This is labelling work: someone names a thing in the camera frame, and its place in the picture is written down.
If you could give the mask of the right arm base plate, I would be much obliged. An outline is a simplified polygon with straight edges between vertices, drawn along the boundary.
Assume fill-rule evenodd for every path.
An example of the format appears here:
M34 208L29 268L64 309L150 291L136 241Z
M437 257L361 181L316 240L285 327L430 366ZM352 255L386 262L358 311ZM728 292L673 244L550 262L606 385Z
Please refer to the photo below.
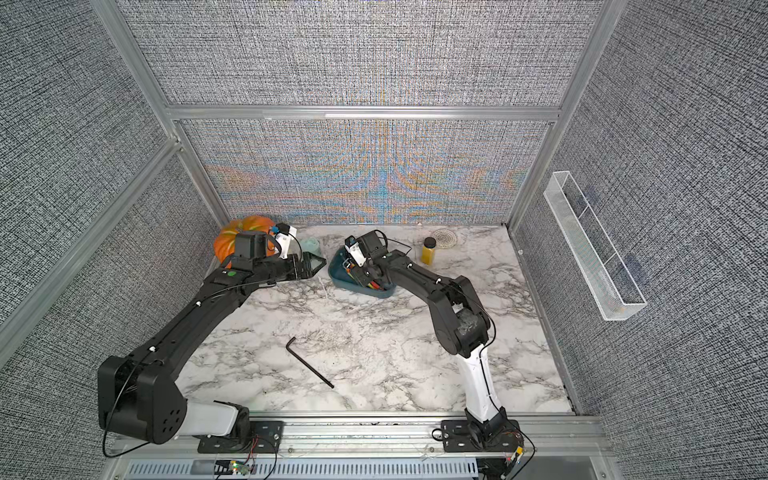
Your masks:
M468 420L444 420L434 438L448 453L515 453L525 449L519 425L510 420L486 421L483 424Z

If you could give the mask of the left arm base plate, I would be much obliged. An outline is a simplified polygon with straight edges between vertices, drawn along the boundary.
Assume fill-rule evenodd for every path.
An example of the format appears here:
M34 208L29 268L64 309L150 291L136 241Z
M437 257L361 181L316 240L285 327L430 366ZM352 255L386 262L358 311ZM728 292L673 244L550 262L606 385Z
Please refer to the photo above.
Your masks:
M197 452L200 454L274 454L284 434L283 421L250 421L250 425L236 425L227 436L199 436Z

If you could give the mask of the clear acrylic wall shelf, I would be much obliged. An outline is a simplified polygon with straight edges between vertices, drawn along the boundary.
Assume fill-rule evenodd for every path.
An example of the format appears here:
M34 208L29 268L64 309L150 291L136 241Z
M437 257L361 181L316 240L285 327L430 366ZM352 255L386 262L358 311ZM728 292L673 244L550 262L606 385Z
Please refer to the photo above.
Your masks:
M626 321L643 310L644 294L572 174L553 172L543 196L603 319Z

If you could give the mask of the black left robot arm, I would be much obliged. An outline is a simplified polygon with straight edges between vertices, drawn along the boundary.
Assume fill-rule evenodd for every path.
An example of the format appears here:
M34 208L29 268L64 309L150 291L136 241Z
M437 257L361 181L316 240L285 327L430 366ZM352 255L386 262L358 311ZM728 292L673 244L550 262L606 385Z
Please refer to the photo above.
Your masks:
M265 232L237 234L233 253L205 278L173 319L130 354L110 356L100 365L98 420L103 432L143 444L194 436L248 445L253 436L246 407L190 400L176 381L209 334L253 292L310 279L326 263L311 251L290 252Z

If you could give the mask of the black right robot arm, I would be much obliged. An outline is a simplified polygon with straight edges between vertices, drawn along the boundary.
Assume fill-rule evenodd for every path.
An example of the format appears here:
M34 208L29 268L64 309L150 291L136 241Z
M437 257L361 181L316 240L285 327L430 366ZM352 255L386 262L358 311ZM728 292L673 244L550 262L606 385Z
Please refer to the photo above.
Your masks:
M469 437L488 450L510 427L491 377L488 347L496 331L471 281L438 275L389 248L379 230L344 241L350 274L362 286L396 286L428 307L439 344L456 360L465 391Z

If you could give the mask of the yellow bottle black cap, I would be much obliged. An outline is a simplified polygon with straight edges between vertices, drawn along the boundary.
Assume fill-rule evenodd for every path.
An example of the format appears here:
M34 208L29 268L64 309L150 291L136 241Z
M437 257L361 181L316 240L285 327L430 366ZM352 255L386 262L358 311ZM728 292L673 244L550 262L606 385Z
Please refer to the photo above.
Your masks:
M421 250L421 262L425 265L432 265L437 249L437 241L434 237L428 236L423 240Z

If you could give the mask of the mint green lidded jar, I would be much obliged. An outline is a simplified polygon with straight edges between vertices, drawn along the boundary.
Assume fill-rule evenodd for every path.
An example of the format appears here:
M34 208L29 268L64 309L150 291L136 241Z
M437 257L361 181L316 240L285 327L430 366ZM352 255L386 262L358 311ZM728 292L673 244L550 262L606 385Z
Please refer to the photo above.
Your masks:
M302 238L300 240L300 245L304 253L309 252L317 256L322 255L321 243L316 238L313 238L313 237Z

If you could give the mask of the teal storage box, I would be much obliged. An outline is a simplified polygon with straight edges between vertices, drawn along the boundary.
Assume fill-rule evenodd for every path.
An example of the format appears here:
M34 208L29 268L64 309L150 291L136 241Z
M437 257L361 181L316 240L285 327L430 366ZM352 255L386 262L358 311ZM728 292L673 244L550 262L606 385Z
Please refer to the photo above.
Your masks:
M328 274L332 283L338 287L354 293L364 294L371 297L384 299L391 297L396 290L394 284L383 285L382 289L363 287L346 271L345 266L350 260L344 247L340 247L334 253L328 264Z

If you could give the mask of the aluminium front rail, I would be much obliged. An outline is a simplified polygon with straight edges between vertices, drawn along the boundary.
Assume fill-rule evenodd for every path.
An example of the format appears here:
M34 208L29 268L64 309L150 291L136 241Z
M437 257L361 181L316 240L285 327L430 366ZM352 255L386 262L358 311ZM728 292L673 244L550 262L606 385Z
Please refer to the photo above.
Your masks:
M475 447L462 414L344 412L252 414L251 435L269 453L286 457L502 457L524 444L525 456L612 457L601 422L592 416L512 413L509 427L489 447Z

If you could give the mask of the black hex key front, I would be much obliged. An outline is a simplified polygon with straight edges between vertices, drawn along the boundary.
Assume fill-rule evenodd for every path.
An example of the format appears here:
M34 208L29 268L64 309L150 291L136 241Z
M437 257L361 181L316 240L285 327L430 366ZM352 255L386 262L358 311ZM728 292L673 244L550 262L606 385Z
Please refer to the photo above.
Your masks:
M286 351L293 358L295 358L299 363L301 363L306 369L308 369L315 377L321 380L326 386L328 386L330 389L335 389L335 385L326 376L320 373L313 365L311 365L306 359L304 359L299 353L297 353L292 348L296 340L297 340L296 336L293 336L288 340L288 342L285 345Z

